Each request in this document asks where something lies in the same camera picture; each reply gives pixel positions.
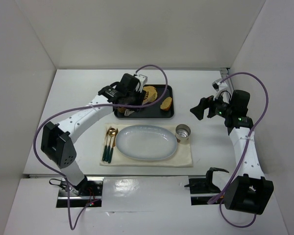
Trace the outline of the metal tongs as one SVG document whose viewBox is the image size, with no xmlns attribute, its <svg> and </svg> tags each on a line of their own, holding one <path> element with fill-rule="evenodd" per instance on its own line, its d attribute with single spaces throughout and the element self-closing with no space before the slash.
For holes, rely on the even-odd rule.
<svg viewBox="0 0 294 235">
<path fill-rule="evenodd" d="M 155 100 L 155 95 L 148 95 L 144 100 L 143 100 L 143 105 L 148 104 L 148 103 L 152 103 Z M 135 111 L 126 109 L 124 115 L 127 117 L 129 115 L 131 115 L 132 113 L 134 113 Z"/>
</svg>

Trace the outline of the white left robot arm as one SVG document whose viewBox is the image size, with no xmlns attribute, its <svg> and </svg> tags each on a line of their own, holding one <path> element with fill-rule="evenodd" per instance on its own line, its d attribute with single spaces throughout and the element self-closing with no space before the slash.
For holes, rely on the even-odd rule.
<svg viewBox="0 0 294 235">
<path fill-rule="evenodd" d="M 41 150 L 80 194 L 86 189 L 88 179 L 75 160 L 74 143 L 88 128 L 114 111 L 112 104 L 134 105 L 134 111 L 139 110 L 146 96 L 143 91 L 146 82 L 145 75 L 125 73 L 119 82 L 102 88 L 84 110 L 57 124 L 49 121 L 44 125 Z"/>
</svg>

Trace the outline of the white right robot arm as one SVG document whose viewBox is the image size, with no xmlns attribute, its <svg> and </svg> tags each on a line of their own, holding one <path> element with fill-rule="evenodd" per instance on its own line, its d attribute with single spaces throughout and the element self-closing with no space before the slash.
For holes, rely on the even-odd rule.
<svg viewBox="0 0 294 235">
<path fill-rule="evenodd" d="M 273 193 L 273 182 L 265 178 L 260 167 L 255 142 L 254 124 L 247 116 L 250 94 L 235 90 L 229 102 L 218 93 L 204 97 L 190 109 L 199 120 L 208 110 L 208 118 L 220 116 L 234 147 L 236 168 L 217 198 L 223 198 L 228 210 L 261 215 Z"/>
</svg>

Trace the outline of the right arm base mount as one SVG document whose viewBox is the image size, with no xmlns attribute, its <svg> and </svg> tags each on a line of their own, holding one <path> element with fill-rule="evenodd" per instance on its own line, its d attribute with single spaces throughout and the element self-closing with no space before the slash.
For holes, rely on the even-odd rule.
<svg viewBox="0 0 294 235">
<path fill-rule="evenodd" d="M 223 168 L 211 167 L 205 176 L 189 177 L 188 184 L 184 188 L 190 191 L 191 205 L 207 205 L 209 199 L 219 194 L 227 180 L 223 180 L 221 176 L 213 176 L 215 172 L 225 172 L 228 176 L 229 171 Z"/>
</svg>

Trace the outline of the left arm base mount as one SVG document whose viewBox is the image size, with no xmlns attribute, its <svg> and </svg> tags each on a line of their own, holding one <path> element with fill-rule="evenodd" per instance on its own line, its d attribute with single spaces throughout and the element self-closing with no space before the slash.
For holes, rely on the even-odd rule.
<svg viewBox="0 0 294 235">
<path fill-rule="evenodd" d="M 53 178 L 49 180 L 49 184 L 58 187 L 57 195 L 57 208 L 67 208 L 67 184 L 64 179 Z M 103 178 L 102 177 L 88 177 L 86 188 L 76 190 L 73 186 L 70 189 L 70 207 L 82 208 L 87 203 L 89 207 L 101 207 L 102 204 L 102 190 Z"/>
</svg>

